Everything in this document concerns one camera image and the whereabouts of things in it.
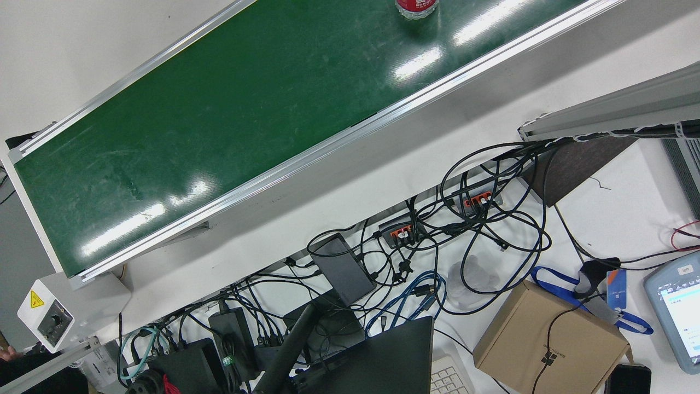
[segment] cable tie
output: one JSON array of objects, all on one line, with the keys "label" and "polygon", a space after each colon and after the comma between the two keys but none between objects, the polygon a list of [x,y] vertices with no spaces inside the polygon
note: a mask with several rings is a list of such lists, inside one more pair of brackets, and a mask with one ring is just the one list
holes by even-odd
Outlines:
[{"label": "cable tie", "polygon": [[681,122],[675,122],[673,124],[673,127],[675,128],[675,136],[678,138],[681,138],[683,140],[687,140],[688,137],[685,136],[685,133],[683,132],[683,124]]}]

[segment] screen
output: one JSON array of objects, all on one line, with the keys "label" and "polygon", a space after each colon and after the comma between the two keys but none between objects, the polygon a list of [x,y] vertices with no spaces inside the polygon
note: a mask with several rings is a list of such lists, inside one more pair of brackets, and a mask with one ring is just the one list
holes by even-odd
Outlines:
[{"label": "screen", "polygon": [[690,360],[693,364],[700,364],[700,283],[662,290],[661,297]]},{"label": "screen", "polygon": [[605,394],[649,394],[652,372],[642,365],[618,365],[605,383]]}]

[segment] warning sticker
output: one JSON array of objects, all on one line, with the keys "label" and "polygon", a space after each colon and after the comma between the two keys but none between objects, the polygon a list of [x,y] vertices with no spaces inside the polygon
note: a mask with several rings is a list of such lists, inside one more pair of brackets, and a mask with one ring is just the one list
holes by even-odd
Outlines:
[{"label": "warning sticker", "polygon": [[38,308],[39,306],[43,306],[43,301],[41,301],[41,298],[39,298],[38,295],[33,290],[30,290],[29,292],[29,305],[32,308]]}]

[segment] white keyboard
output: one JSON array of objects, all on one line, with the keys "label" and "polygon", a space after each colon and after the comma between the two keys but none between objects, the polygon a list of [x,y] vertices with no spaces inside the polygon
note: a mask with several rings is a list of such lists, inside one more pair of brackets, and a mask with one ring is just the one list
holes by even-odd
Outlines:
[{"label": "white keyboard", "polygon": [[430,394],[473,394],[467,389],[471,384],[449,355],[433,361],[430,376]]}]

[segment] brown box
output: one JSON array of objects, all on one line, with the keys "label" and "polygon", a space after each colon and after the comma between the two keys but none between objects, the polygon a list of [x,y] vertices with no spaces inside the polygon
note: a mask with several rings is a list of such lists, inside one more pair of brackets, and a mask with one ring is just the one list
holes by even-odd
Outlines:
[{"label": "brown box", "polygon": [[514,288],[474,349],[476,368],[520,393],[591,394],[610,376],[629,343],[614,325],[576,310],[552,326],[546,358],[547,328],[573,306],[534,283]]}]

